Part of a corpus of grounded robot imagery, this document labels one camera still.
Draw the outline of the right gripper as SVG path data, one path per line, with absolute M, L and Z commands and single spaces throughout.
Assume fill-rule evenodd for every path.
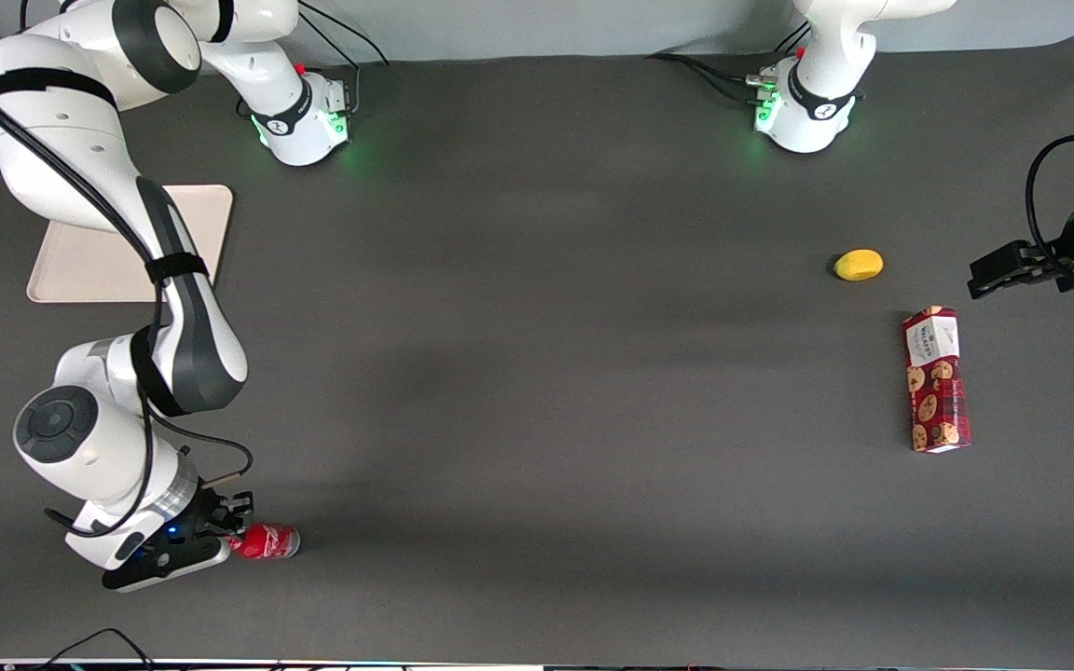
M 255 520 L 253 494 L 223 497 L 218 506 L 187 507 L 153 534 L 132 533 L 115 554 L 122 557 L 103 573 L 103 587 L 132 592 L 213 568 L 236 554 L 240 538 Z

